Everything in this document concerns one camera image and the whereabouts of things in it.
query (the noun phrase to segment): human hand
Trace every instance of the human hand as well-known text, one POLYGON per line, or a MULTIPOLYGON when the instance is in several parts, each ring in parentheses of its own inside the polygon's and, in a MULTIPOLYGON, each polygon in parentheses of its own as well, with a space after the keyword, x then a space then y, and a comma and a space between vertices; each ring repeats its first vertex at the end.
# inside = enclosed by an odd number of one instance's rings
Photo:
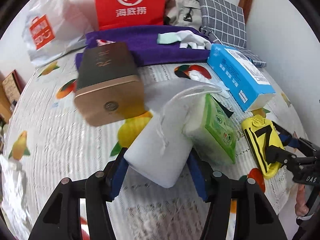
POLYGON ((309 209, 306 206, 305 189, 303 184, 299 184, 298 186, 296 201, 297 203, 294 206, 296 215, 299 217, 305 216, 309 212, 309 209))

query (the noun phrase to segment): beige bag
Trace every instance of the beige bag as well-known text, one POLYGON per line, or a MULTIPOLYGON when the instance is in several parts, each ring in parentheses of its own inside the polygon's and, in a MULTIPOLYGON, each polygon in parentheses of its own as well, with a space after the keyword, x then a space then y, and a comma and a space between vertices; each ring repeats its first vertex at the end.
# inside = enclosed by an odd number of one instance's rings
POLYGON ((198 0, 168 0, 165 5, 166 25, 193 27, 199 31, 202 20, 198 0))

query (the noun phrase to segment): tablecloth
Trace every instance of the tablecloth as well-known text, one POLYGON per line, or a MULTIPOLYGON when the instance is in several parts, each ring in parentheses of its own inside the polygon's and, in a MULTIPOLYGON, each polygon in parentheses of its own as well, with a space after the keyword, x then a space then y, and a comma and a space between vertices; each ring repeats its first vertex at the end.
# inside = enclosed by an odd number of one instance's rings
MULTIPOLYGON (((27 138, 30 155, 23 155, 19 162, 27 178, 24 197, 32 225, 62 178, 88 178, 116 158, 110 154, 118 141, 117 131, 125 123, 119 121, 91 127, 85 122, 73 104, 78 76, 74 57, 75 54, 71 53, 38 69, 26 85, 10 121, 5 156, 9 156, 21 134, 27 138)), ((143 83, 149 85, 179 78, 174 70, 180 65, 145 66, 139 68, 139 74, 143 83)), ((207 69, 212 80, 220 80, 207 64, 197 65, 207 69)), ((254 114, 265 115, 295 136, 306 138, 286 95, 265 69, 260 71, 276 90, 276 96, 254 114)), ((233 97, 225 99, 217 95, 216 98, 234 112, 231 120, 237 137, 236 164, 212 164, 212 167, 231 179, 239 179, 257 168, 241 129, 241 122, 253 114, 243 113, 233 97)), ((291 178, 284 167, 272 179, 264 180, 265 194, 276 213, 288 199, 293 185, 291 178)), ((199 239, 209 208, 209 204, 198 197, 187 167, 174 187, 169 189, 129 168, 119 196, 107 206, 117 239, 199 239)), ((81 200, 81 216, 86 218, 84 200, 81 200)), ((231 212, 227 239, 232 239, 234 224, 235 214, 231 212)))

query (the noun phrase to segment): gray plaid cloth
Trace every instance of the gray plaid cloth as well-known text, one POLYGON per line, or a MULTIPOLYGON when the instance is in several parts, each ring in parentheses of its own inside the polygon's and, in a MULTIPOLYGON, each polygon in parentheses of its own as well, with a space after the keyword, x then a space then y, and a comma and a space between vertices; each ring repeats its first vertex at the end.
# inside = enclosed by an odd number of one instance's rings
POLYGON ((222 43, 241 51, 256 67, 266 62, 246 48, 244 14, 241 7, 225 0, 199 0, 202 16, 202 32, 211 42, 222 43))

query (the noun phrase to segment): orange logo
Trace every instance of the orange logo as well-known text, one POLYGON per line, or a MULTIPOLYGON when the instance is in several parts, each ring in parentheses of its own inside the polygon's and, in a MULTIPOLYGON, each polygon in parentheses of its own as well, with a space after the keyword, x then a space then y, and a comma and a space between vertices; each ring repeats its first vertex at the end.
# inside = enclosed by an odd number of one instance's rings
POLYGON ((46 15, 43 15, 41 18, 34 18, 31 24, 29 29, 36 49, 40 49, 55 38, 46 15))

